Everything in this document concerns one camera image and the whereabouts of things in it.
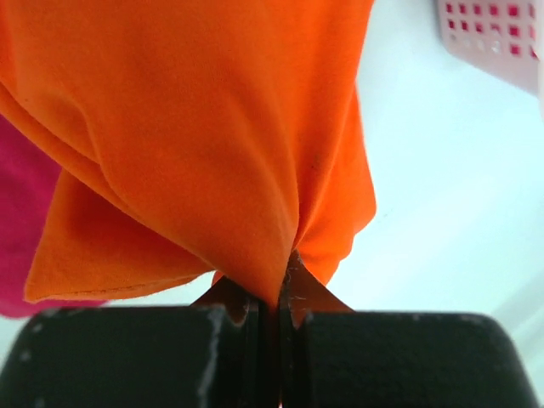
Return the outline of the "white plastic mesh basket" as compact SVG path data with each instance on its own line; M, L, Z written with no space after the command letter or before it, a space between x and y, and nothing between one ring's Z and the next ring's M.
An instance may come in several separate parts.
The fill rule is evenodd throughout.
M542 1L444 0L435 5L450 54L530 94L539 93Z

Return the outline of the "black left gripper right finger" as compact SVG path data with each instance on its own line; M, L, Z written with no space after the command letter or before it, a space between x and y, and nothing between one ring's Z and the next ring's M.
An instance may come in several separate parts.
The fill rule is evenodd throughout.
M513 341L474 313L355 311L293 253L279 297L286 407L532 407Z

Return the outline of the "orange t shirt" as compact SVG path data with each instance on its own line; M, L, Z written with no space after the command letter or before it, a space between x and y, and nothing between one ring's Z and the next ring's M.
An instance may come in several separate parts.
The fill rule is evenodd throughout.
M61 165L25 298L328 282L376 201L370 1L4 1L1 113Z

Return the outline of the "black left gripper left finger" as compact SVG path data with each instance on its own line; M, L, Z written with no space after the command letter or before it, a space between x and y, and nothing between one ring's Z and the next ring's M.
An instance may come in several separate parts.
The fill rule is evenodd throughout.
M4 407L269 407L260 305L228 279L191 305L49 309L1 371Z

